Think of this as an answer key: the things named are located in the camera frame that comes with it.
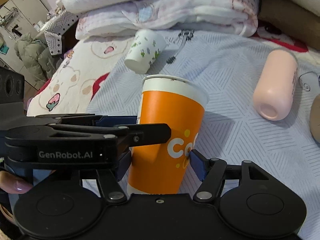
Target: light blue patterned fabric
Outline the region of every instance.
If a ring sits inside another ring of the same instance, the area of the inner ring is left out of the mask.
[[[299,236],[320,239],[320,148],[313,140],[309,113],[320,93],[315,74],[302,76],[310,91],[297,84],[290,114],[282,121],[260,117],[252,107],[253,91],[269,52],[269,46],[229,34],[195,32],[173,64],[166,60],[175,54],[182,37],[179,31],[160,32],[169,43],[148,74],[168,74],[186,78],[204,88],[210,101],[206,106],[195,148],[207,158],[218,157],[229,164],[252,160],[303,198],[307,219]],[[316,70],[299,62],[299,74]],[[107,115],[138,113],[142,79],[120,59],[87,112]],[[127,177],[121,185],[126,187]],[[225,191],[237,186],[226,184]],[[193,194],[200,185],[188,167],[180,192]]]

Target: cup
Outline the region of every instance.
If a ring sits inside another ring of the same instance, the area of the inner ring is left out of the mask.
[[[145,74],[166,46],[162,35],[141,29],[136,32],[124,64],[137,74]]]
[[[137,123],[167,123],[171,138],[165,144],[132,149],[128,194],[178,192],[208,101],[208,94],[186,79],[167,75],[143,79]]]

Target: peach bottle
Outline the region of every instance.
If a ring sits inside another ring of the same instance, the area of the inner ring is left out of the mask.
[[[297,81],[298,62],[287,50],[270,52],[253,93],[253,105],[264,118],[284,119],[290,112]]]

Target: cream blanket with cartoon print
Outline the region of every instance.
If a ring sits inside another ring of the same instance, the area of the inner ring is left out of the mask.
[[[127,54],[132,40],[90,37],[79,41],[48,86],[32,99],[27,115],[84,113],[108,73]]]

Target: yellow dot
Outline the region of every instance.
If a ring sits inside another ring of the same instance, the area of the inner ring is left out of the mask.
[[[184,131],[184,136],[185,137],[189,137],[190,136],[190,130],[189,129]]]

